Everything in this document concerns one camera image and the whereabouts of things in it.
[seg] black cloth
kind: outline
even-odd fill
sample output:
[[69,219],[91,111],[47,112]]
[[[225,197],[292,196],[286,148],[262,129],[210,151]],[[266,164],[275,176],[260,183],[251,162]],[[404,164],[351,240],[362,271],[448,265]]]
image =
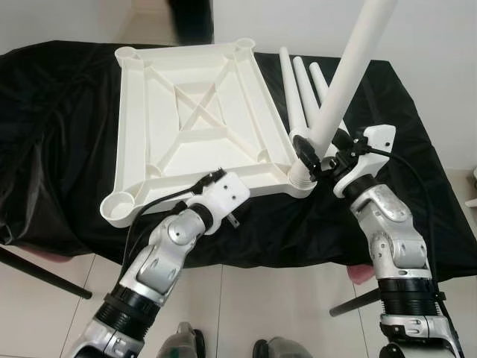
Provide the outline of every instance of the black cloth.
[[[114,183],[121,77],[114,51],[120,46],[54,41],[0,57],[4,244],[121,260],[127,229],[110,226],[99,213]],[[279,57],[255,56],[288,129]],[[313,60],[330,82],[338,59],[303,58],[306,66]],[[371,62],[344,121],[351,133],[368,125],[397,127],[393,150],[416,168],[435,206],[439,278],[477,274],[476,239],[390,63]],[[426,236],[423,195],[411,174],[391,160],[378,179],[411,208],[416,228]],[[148,219],[157,222],[161,215]],[[370,262],[349,203],[338,200],[325,183],[301,200],[286,194],[252,198],[240,220],[240,230],[224,224],[215,235],[200,239],[186,266]]]

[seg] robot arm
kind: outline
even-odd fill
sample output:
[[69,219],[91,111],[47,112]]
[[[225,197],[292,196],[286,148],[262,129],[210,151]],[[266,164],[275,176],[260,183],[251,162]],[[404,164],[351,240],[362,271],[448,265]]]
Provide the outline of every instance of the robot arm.
[[298,157],[313,179],[331,179],[333,192],[351,202],[351,212],[368,241],[384,313],[381,331],[390,344],[380,357],[464,357],[457,335],[437,308],[439,292],[427,260],[427,247],[413,226],[411,211],[374,178],[388,158],[395,128],[368,127],[351,140],[338,130],[334,158],[324,165],[307,139],[294,138]]
[[202,235],[250,196],[235,173],[228,173],[192,196],[187,209],[168,216],[151,232],[144,247],[86,327],[68,357],[136,358],[160,307],[167,301],[187,254]]

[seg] metal table leg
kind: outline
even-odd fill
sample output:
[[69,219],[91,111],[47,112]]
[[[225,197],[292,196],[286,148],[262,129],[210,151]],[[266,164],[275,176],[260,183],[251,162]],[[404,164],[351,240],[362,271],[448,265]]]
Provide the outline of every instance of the metal table leg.
[[337,315],[342,315],[343,313],[356,310],[357,308],[366,306],[367,304],[372,304],[373,302],[379,301],[379,299],[379,289],[374,289],[373,291],[369,291],[368,293],[349,300],[344,304],[333,307],[329,311],[329,314],[332,317],[336,317]]
[[68,280],[65,280],[64,278],[61,278],[60,276],[52,274],[50,271],[47,271],[31,263],[30,261],[21,258],[18,255],[12,254],[4,248],[0,248],[0,263],[5,263],[14,269],[36,277],[41,281],[50,283],[53,286],[71,292],[73,295],[77,295],[85,299],[90,299],[92,296],[92,293],[83,287],[79,287]]

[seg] pink object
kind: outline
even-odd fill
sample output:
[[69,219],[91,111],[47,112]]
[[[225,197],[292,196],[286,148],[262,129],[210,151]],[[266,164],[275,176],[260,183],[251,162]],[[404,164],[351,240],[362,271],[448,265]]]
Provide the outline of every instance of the pink object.
[[40,256],[45,260],[52,261],[54,263],[67,263],[68,261],[72,259],[71,257],[50,254],[49,252],[44,252],[44,251],[38,251],[38,250],[35,250],[34,248],[21,248],[21,249],[31,254]]
[[374,276],[374,267],[370,265],[347,266],[348,277],[353,283],[361,285]]

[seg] black cable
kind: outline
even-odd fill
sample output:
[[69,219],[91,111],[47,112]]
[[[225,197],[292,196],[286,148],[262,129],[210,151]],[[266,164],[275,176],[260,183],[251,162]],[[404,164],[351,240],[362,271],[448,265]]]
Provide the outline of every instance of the black cable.
[[436,263],[436,257],[435,257],[434,209],[433,209],[433,206],[432,206],[432,201],[431,201],[431,196],[429,194],[429,191],[427,190],[427,187],[424,184],[424,181],[419,176],[416,169],[414,169],[414,167],[411,164],[409,164],[409,162],[407,160],[405,160],[404,158],[400,157],[397,154],[388,153],[386,151],[380,151],[379,149],[371,148],[370,146],[367,146],[365,151],[367,151],[369,153],[382,155],[384,157],[389,157],[389,158],[403,164],[413,174],[414,178],[419,183],[421,191],[423,192],[424,198],[426,200],[427,231],[428,231],[427,234],[428,234],[428,243],[429,243],[429,250],[430,250],[428,257],[429,257],[429,265],[431,266],[430,269],[431,269],[431,273],[432,273],[432,283],[434,285],[436,295],[437,295],[436,296],[436,301],[437,301],[437,304],[439,305],[439,309],[442,312],[443,316],[446,317],[448,322],[449,322],[450,329],[453,332],[453,334],[455,335],[456,342],[459,345],[459,347],[458,347],[459,351],[460,351],[459,353],[463,357],[464,355],[462,353],[460,343],[458,341],[457,330],[455,330],[452,319],[450,318],[449,311],[447,311],[446,305],[443,302],[443,296],[439,291],[439,283],[437,281],[437,263]]
[[434,209],[432,206],[432,201],[431,201],[431,196],[429,194],[429,191],[427,190],[426,185],[424,184],[424,181],[421,179],[419,174],[416,172],[416,169],[409,164],[407,160],[404,158],[400,157],[397,154],[394,153],[388,153],[386,151],[380,151],[379,149],[374,149],[374,148],[367,148],[367,151],[370,153],[374,154],[379,154],[384,157],[389,157],[391,159],[394,159],[397,162],[400,162],[403,164],[414,176],[416,181],[419,183],[420,189],[424,194],[424,199],[426,201],[426,212],[427,212],[427,241],[429,244],[429,264],[430,264],[430,269],[432,273],[432,279],[437,282],[437,263],[435,259],[435,236],[434,236]]
[[[163,216],[162,218],[160,219],[160,221],[162,221],[165,217],[167,216],[170,216],[170,215],[177,215],[179,214],[181,211],[187,209],[187,205],[184,201],[179,201],[175,207],[173,207],[172,209],[170,209],[169,211],[167,212],[164,212],[163,213]],[[147,244],[148,240],[149,240],[149,236],[151,235],[151,232],[154,230],[154,228],[157,226],[157,220],[154,220],[153,222],[149,222],[143,229],[142,231],[139,232],[136,240],[134,240],[134,243],[133,245],[131,246],[131,249],[129,250],[129,263],[131,262],[131,255],[134,255],[134,253],[136,252],[136,249],[138,247],[138,245],[141,243],[141,242],[145,242],[145,244]]]
[[192,187],[184,189],[184,190],[180,190],[179,192],[175,192],[173,194],[169,194],[169,195],[163,196],[162,198],[158,198],[156,200],[153,200],[152,202],[150,202],[150,203],[146,204],[144,207],[142,207],[141,210],[136,214],[136,216],[134,217],[133,222],[131,223],[131,226],[129,227],[129,230],[127,231],[126,243],[124,245],[124,253],[123,253],[123,257],[122,257],[121,273],[119,274],[118,281],[121,280],[121,277],[124,275],[124,273],[127,270],[127,267],[128,267],[129,261],[130,261],[130,253],[132,252],[132,248],[130,248],[130,241],[131,241],[131,238],[133,236],[133,232],[134,232],[134,229],[136,227],[136,224],[139,221],[139,219],[141,218],[142,214],[146,210],[153,207],[154,205],[158,205],[159,203],[162,203],[163,201],[166,201],[166,200],[169,200],[169,199],[172,199],[172,198],[176,198],[177,196],[187,194],[188,192],[191,192],[191,191],[192,191]]
[[121,272],[119,273],[119,278],[117,283],[119,283],[124,273],[126,272],[127,267],[129,266],[129,263],[130,263],[130,255],[133,252],[133,249],[136,247],[137,240],[136,242],[133,243],[133,246],[131,248],[130,248],[130,241],[131,241],[131,238],[133,237],[134,228],[136,227],[136,224],[141,218],[142,214],[147,209],[153,207],[154,205],[158,205],[159,203],[162,203],[163,201],[187,194],[188,192],[192,192],[194,194],[202,194],[202,190],[205,186],[208,186],[211,183],[216,182],[217,180],[222,178],[225,174],[226,172],[222,168],[219,168],[215,172],[204,175],[201,179],[197,181],[197,183],[190,186],[189,188],[180,190],[179,192],[175,192],[167,196],[163,196],[162,198],[153,200],[152,202],[150,202],[149,204],[146,204],[144,207],[141,208],[141,210],[134,217],[133,222],[131,223],[131,226],[129,227],[129,230],[127,231],[126,243],[124,245],[124,253],[122,257]]

